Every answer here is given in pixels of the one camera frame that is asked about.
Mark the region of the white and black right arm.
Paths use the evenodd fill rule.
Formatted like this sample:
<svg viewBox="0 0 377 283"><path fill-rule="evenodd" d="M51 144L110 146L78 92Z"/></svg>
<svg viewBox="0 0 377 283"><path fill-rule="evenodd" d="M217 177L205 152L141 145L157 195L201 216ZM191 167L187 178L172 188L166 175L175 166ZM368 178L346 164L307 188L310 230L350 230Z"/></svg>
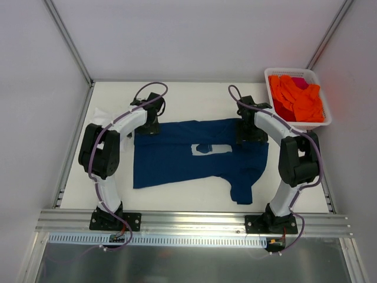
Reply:
<svg viewBox="0 0 377 283"><path fill-rule="evenodd" d="M292 207L300 192L323 173L318 137L294 129L269 104L256 104L251 96L240 97L236 102L237 114L241 117L236 126L238 144L266 142L270 137L280 147L279 187L251 227L263 233L293 233L296 222Z"/></svg>

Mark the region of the blue printed t-shirt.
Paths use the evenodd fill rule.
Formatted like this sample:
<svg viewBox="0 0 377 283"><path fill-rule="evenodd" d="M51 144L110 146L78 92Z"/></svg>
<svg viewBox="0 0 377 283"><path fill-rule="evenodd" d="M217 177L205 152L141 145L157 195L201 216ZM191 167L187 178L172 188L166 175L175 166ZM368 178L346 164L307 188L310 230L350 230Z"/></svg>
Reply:
<svg viewBox="0 0 377 283"><path fill-rule="evenodd" d="M253 201L252 186L267 165L266 141L237 142L239 119L163 123L157 135L134 139L133 187L142 189L220 177L239 205Z"/></svg>

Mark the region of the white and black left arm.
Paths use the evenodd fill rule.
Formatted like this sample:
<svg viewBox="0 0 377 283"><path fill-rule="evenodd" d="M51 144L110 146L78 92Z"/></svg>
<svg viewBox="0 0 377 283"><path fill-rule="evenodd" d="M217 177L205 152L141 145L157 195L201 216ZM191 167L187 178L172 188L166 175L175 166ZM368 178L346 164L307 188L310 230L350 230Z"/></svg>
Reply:
<svg viewBox="0 0 377 283"><path fill-rule="evenodd" d="M137 129L146 134L158 133L158 112L164 107L163 96L151 92L147 99L135 98L129 110L108 125L90 123L85 128L78 162L94 182L98 197L92 223L111 230L121 227L123 204L114 177L120 164L121 142Z"/></svg>

